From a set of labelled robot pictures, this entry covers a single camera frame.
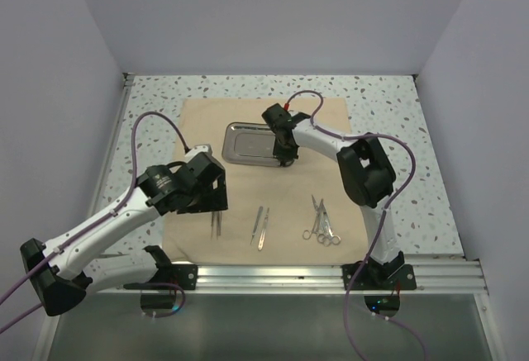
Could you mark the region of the steel surgical scissors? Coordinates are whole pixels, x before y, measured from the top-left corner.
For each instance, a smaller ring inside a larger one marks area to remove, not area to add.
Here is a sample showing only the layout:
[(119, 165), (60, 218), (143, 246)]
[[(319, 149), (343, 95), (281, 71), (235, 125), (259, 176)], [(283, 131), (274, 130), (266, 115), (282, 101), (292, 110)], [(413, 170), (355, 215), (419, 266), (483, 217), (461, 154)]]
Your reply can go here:
[(312, 197), (312, 204), (316, 217), (310, 235), (315, 236), (320, 244), (329, 246), (331, 244), (331, 235), (329, 234), (328, 224), (323, 212), (323, 200), (317, 202), (316, 198)]

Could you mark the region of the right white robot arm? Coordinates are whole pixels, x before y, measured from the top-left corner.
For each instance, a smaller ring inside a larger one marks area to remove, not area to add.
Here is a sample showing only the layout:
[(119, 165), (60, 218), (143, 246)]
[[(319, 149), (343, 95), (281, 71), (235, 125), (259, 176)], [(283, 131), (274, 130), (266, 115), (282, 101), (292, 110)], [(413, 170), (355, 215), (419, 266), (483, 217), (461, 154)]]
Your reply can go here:
[(389, 287), (397, 280), (404, 257), (387, 205), (396, 173), (380, 142), (369, 136), (347, 140), (345, 134), (317, 126), (308, 114), (288, 112), (278, 103), (268, 107), (262, 118), (274, 133), (273, 155), (282, 166), (294, 162), (300, 147), (337, 162), (343, 188), (360, 207), (373, 247), (367, 262), (369, 281), (377, 288)]

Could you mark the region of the steel forceps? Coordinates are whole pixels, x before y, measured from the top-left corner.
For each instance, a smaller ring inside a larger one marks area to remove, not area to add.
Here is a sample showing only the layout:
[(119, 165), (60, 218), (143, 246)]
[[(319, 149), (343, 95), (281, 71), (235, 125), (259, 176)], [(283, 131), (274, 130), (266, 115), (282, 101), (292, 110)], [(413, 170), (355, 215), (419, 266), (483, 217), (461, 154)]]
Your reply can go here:
[(217, 222), (217, 213), (215, 211), (212, 212), (212, 216), (211, 216), (211, 232), (210, 232), (210, 239), (212, 240), (212, 238), (216, 235), (216, 231), (217, 231), (217, 228), (216, 228), (216, 223)]

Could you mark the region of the beige cloth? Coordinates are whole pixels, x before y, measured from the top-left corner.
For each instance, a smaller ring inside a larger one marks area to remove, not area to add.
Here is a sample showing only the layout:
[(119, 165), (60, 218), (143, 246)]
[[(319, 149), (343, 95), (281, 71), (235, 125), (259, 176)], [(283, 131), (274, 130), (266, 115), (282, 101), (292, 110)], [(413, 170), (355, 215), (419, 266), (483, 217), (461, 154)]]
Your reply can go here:
[[(264, 124), (261, 114), (278, 99), (192, 99), (183, 104), (179, 129), (190, 145), (210, 144), (226, 170), (228, 210), (222, 213), (221, 235), (211, 236), (210, 213), (168, 214), (162, 248), (176, 262), (240, 265), (341, 265), (354, 263), (368, 249), (360, 208), (344, 191), (338, 164), (300, 148), (287, 168), (245, 166), (222, 158), (226, 128), (233, 122)], [(316, 218), (312, 196), (322, 199), (338, 245), (320, 244), (311, 230)], [(260, 220), (250, 244), (258, 212)], [(262, 225), (268, 215), (262, 250)]]

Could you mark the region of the steel scalpel handle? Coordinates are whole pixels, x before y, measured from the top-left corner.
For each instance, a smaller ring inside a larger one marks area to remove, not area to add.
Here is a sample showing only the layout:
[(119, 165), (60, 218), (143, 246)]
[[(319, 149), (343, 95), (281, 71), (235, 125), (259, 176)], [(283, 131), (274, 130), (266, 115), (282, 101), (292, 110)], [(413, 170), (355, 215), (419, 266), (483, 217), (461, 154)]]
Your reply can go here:
[(254, 238), (255, 238), (255, 235), (256, 235), (256, 232), (257, 232), (257, 229), (258, 229), (258, 225), (259, 225), (259, 222), (260, 222), (260, 218), (261, 218), (263, 209), (264, 209), (263, 206), (260, 206), (258, 208), (258, 211), (257, 211), (257, 214), (256, 214), (256, 218), (255, 218), (255, 224), (254, 224), (254, 227), (253, 227), (252, 232), (251, 232), (250, 245), (254, 241)]
[(265, 216), (264, 216), (263, 225), (261, 227), (260, 239), (259, 239), (258, 247), (257, 247), (257, 250), (259, 252), (262, 251), (262, 249), (264, 248), (265, 236), (266, 236), (266, 231), (267, 231), (267, 227), (268, 227), (268, 222), (269, 222), (269, 207), (267, 207), (267, 210), (266, 210), (266, 213), (265, 213)]

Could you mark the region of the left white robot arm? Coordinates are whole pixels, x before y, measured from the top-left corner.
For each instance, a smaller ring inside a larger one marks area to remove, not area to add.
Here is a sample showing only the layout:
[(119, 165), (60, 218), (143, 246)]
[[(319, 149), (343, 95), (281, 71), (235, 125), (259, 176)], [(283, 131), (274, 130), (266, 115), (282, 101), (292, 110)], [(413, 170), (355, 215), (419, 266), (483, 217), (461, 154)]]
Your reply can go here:
[(196, 145), (181, 161), (147, 168), (119, 199), (72, 230), (45, 242), (26, 241), (21, 257), (48, 316), (62, 315), (87, 295), (111, 287), (177, 292), (182, 282), (160, 246), (108, 259), (102, 252), (167, 213), (227, 208), (226, 171), (209, 144)]

